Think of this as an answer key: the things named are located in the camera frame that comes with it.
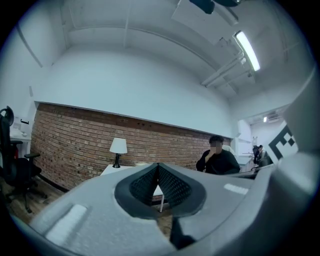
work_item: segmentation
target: table lamp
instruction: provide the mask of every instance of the table lamp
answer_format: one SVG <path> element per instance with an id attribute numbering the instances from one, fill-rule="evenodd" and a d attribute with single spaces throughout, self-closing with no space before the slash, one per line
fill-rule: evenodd
<path id="1" fill-rule="evenodd" d="M 113 142 L 110 147 L 110 152 L 115 153 L 115 162 L 113 168 L 120 168 L 119 157 L 120 154 L 126 154 L 127 151 L 127 142 L 125 138 L 113 138 Z"/>

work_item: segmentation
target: person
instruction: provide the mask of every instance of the person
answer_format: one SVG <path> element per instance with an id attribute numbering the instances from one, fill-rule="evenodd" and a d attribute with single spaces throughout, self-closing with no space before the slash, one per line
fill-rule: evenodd
<path id="1" fill-rule="evenodd" d="M 259 163 L 258 157 L 259 157 L 262 149 L 263 149 L 263 146 L 260 145 L 260 146 L 258 147 L 258 150 L 254 153 L 253 163 L 256 164 L 256 165 Z"/>
<path id="2" fill-rule="evenodd" d="M 240 171 L 240 166 L 234 155 L 222 148 L 224 138 L 213 135 L 209 139 L 210 150 L 203 153 L 201 159 L 196 163 L 196 169 L 206 173 L 224 175 L 235 174 Z"/>

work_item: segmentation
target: white lampshade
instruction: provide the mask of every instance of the white lampshade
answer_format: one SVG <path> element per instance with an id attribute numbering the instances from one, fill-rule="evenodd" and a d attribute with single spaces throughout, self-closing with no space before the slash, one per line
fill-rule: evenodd
<path id="1" fill-rule="evenodd" d="M 127 141 L 125 138 L 113 138 L 110 152 L 118 154 L 126 154 L 127 151 Z"/>

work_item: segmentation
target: black lamp base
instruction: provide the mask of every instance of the black lamp base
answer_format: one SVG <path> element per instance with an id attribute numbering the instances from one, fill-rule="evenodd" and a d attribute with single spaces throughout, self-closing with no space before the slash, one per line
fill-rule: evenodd
<path id="1" fill-rule="evenodd" d="M 114 164 L 113 164 L 113 168 L 120 168 L 121 166 L 120 166 L 120 164 L 119 164 L 119 157 L 120 157 L 120 155 L 118 154 L 118 153 L 116 153 L 115 154 L 115 162 L 114 162 Z"/>

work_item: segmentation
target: brick wall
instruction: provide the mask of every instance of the brick wall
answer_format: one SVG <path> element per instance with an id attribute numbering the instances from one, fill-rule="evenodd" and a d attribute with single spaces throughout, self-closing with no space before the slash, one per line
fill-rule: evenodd
<path id="1" fill-rule="evenodd" d="M 113 138 L 124 138 L 128 153 L 120 165 L 166 162 L 195 169 L 208 149 L 210 134 L 90 110 L 40 104 L 31 135 L 31 152 L 42 175 L 72 189 L 100 175 L 115 154 Z"/>

